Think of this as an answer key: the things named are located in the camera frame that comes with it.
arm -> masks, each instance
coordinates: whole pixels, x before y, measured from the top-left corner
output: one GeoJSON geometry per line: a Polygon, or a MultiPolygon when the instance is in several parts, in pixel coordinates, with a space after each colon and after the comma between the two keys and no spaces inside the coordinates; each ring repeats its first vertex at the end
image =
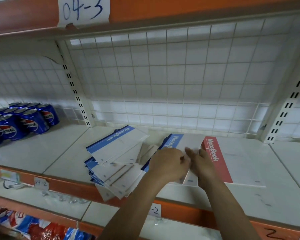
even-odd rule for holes
{"type": "Polygon", "coordinates": [[[177,181],[188,172],[190,161],[181,157],[182,152],[175,148],[163,148],[156,152],[149,163],[149,171],[98,240],[138,239],[156,195],[167,183],[177,181]]]}
{"type": "Polygon", "coordinates": [[[222,239],[260,240],[243,209],[218,176],[208,153],[200,149],[198,155],[189,148],[185,152],[191,158],[191,169],[199,178],[199,187],[207,193],[222,239]]]}

price tag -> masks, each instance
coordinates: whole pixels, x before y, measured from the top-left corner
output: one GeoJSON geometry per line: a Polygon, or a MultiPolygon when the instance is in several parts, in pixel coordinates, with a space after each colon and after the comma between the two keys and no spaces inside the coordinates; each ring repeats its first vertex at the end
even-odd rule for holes
{"type": "Polygon", "coordinates": [[[58,27],[109,23],[110,0],[58,0],[58,27]]]}
{"type": "Polygon", "coordinates": [[[1,178],[5,180],[10,180],[13,182],[20,182],[20,176],[16,172],[11,172],[8,170],[0,169],[1,178]]]}
{"type": "Polygon", "coordinates": [[[161,218],[161,205],[153,203],[148,215],[161,218]]]}
{"type": "Polygon", "coordinates": [[[49,190],[49,183],[44,178],[34,177],[34,187],[39,190],[49,190]]]}

orange shelf edge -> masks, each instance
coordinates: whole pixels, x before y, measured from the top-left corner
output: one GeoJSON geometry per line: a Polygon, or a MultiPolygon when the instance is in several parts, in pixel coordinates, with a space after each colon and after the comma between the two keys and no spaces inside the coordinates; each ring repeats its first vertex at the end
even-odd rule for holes
{"type": "MultiPolygon", "coordinates": [[[[107,202],[104,202],[99,194],[99,191],[93,184],[69,181],[64,178],[35,174],[19,169],[12,169],[9,167],[0,166],[0,169],[6,169],[19,173],[21,182],[30,185],[34,184],[34,176],[39,176],[41,178],[46,179],[49,182],[50,190],[73,195],[79,198],[84,198],[105,205],[121,207],[127,200],[127,198],[123,198],[122,200],[119,200],[118,198],[113,198],[107,202]]],[[[196,226],[216,230],[218,229],[214,214],[211,211],[202,210],[186,205],[180,205],[175,202],[167,202],[159,199],[156,199],[154,203],[161,205],[161,215],[163,218],[171,219],[178,222],[184,222],[196,226]]],[[[31,216],[41,218],[50,222],[56,222],[64,226],[76,227],[77,224],[76,220],[74,219],[56,215],[52,212],[48,212],[46,210],[38,209],[34,206],[30,206],[2,197],[0,197],[0,206],[15,211],[24,212],[25,214],[29,214],[31,216]]],[[[250,222],[257,230],[258,234],[262,237],[262,239],[281,238],[289,240],[299,240],[300,238],[300,227],[290,226],[277,222],[264,221],[262,219],[252,219],[250,220],[250,222]]],[[[91,223],[79,221],[78,224],[79,229],[81,226],[81,230],[84,230],[94,235],[100,234],[102,231],[102,227],[93,225],[91,223]]]]}
{"type": "Polygon", "coordinates": [[[300,0],[110,0],[110,3],[110,24],[61,30],[57,28],[58,0],[3,1],[0,36],[42,38],[300,9],[300,0]]]}

person's left hand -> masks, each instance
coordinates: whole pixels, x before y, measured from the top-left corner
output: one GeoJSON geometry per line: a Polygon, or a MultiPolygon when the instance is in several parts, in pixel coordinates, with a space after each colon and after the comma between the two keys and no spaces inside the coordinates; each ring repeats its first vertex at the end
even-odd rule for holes
{"type": "Polygon", "coordinates": [[[190,160],[176,148],[164,147],[158,150],[149,163],[149,173],[165,183],[178,181],[184,177],[190,167],[190,160]]]}

forearm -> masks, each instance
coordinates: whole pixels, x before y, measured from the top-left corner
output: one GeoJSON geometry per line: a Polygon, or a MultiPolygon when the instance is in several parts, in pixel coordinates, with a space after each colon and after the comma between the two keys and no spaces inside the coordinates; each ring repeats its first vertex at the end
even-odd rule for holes
{"type": "Polygon", "coordinates": [[[155,175],[146,173],[98,239],[137,239],[156,195],[165,184],[162,180],[158,180],[155,175]]]}
{"type": "Polygon", "coordinates": [[[221,180],[211,180],[205,191],[223,240],[260,240],[243,209],[221,180]]]}

